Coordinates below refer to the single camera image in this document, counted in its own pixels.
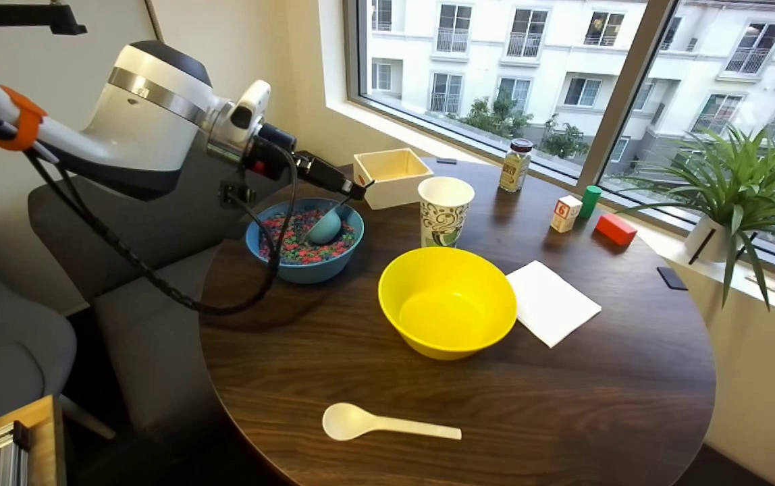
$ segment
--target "blue bowl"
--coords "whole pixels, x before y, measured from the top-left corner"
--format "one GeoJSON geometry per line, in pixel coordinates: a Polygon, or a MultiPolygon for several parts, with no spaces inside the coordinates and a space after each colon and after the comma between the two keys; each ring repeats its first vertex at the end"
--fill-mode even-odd
{"type": "MultiPolygon", "coordinates": [[[[285,205],[288,203],[266,205],[266,208],[255,210],[255,220],[270,222],[276,216],[282,216],[285,205]]],[[[327,210],[331,205],[334,205],[334,199],[297,199],[293,213],[327,210]]],[[[297,287],[311,287],[311,284],[324,284],[349,268],[349,263],[353,259],[353,253],[363,239],[363,222],[351,205],[346,205],[346,208],[349,208],[349,216],[343,220],[343,228],[353,235],[351,247],[343,253],[320,259],[320,263],[285,263],[285,259],[280,259],[278,263],[278,278],[280,282],[297,284],[297,287]]],[[[245,248],[254,259],[266,264],[266,256],[259,253],[259,235],[262,235],[259,225],[251,222],[245,228],[245,248]]]]}

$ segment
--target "yellow bowl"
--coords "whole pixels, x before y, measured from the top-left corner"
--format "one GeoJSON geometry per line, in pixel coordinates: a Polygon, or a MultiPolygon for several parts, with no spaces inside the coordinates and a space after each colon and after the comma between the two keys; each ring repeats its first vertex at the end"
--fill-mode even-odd
{"type": "Polygon", "coordinates": [[[412,248],[386,264],[378,301],[422,357],[453,363],[500,343],[515,324],[509,282],[461,248],[412,248]]]}

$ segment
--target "small box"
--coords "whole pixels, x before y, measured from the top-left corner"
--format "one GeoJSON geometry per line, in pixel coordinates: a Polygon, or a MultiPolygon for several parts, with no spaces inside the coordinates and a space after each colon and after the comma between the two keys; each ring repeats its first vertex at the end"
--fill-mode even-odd
{"type": "Polygon", "coordinates": [[[624,252],[629,248],[631,239],[633,239],[633,228],[627,220],[619,220],[612,213],[605,213],[596,222],[594,230],[598,239],[605,239],[612,248],[624,252]]]}
{"type": "Polygon", "coordinates": [[[353,183],[372,181],[363,191],[372,210],[417,203],[416,187],[427,176],[431,176],[430,164],[409,148],[353,155],[353,183]]]}
{"type": "Polygon", "coordinates": [[[581,213],[581,199],[574,197],[558,197],[552,210],[550,210],[550,222],[547,228],[557,233],[569,233],[574,228],[574,220],[581,213]]]}

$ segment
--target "plant pot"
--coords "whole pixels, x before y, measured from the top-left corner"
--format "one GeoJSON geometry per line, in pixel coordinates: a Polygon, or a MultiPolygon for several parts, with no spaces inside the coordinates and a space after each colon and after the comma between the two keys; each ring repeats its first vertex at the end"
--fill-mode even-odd
{"type": "Polygon", "coordinates": [[[729,230],[701,216],[683,244],[688,264],[693,264],[697,259],[727,263],[727,252],[729,252],[727,240],[729,240],[729,230]]]}

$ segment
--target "plastic bowl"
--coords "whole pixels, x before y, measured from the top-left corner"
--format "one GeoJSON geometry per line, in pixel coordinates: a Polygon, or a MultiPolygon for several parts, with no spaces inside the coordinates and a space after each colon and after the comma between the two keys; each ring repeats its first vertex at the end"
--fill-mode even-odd
{"type": "MultiPolygon", "coordinates": [[[[276,216],[282,216],[285,205],[288,203],[266,205],[266,208],[255,210],[255,216],[259,216],[259,222],[270,222],[276,216]]],[[[304,210],[324,213],[327,208],[334,208],[334,199],[297,199],[293,203],[293,213],[304,213],[304,210]]],[[[314,284],[324,284],[324,282],[334,278],[341,270],[349,268],[349,263],[353,259],[353,253],[363,239],[363,222],[351,205],[346,205],[346,208],[349,208],[349,216],[343,220],[343,225],[353,235],[349,248],[336,256],[327,256],[318,263],[285,263],[285,259],[280,259],[278,263],[278,278],[280,282],[297,284],[297,287],[314,287],[314,284]]],[[[245,248],[254,259],[266,263],[266,256],[262,253],[262,239],[259,235],[262,235],[259,225],[251,222],[245,228],[245,248]]]]}
{"type": "Polygon", "coordinates": [[[386,264],[378,301],[422,357],[453,363],[500,343],[519,301],[500,268],[461,248],[412,248],[386,264]]]}

